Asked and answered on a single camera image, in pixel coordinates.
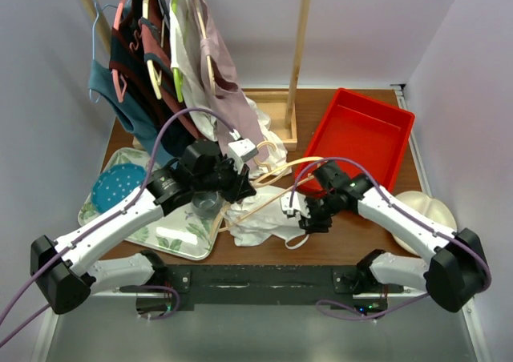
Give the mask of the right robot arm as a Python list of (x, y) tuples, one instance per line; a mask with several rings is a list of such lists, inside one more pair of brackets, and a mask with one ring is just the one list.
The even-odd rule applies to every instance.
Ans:
[(416, 255), (372, 251), (357, 263), (349, 278), (354, 293), (400, 285), (424, 291), (441, 308), (457, 312), (491, 286), (481, 240), (472, 230), (455, 231), (436, 223), (400, 202), (370, 175), (351, 178), (333, 161), (313, 175), (323, 194), (308, 197), (292, 192), (284, 207), (290, 215), (300, 214), (300, 226), (306, 233), (327, 232), (334, 215), (351, 211), (407, 243)]

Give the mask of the white tank top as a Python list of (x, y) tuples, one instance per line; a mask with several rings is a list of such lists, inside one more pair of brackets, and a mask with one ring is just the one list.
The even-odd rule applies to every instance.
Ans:
[(230, 235), (238, 247), (255, 247), (274, 237), (289, 250), (296, 250), (309, 239), (299, 227), (299, 218), (288, 218), (281, 210), (280, 198), (288, 193), (280, 187), (258, 188), (256, 195), (221, 210)]

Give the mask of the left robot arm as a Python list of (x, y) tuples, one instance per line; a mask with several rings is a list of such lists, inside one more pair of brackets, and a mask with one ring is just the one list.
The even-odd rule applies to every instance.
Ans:
[(153, 251), (122, 259), (103, 256), (127, 237), (190, 203), (201, 192), (217, 193), (234, 203), (256, 194), (248, 161), (257, 155), (249, 139), (228, 145), (197, 140), (179, 159), (153, 171), (114, 207), (80, 229), (55, 240), (43, 235), (30, 246), (30, 275), (54, 313), (68, 313), (89, 296), (121, 287), (164, 288), (165, 263)]

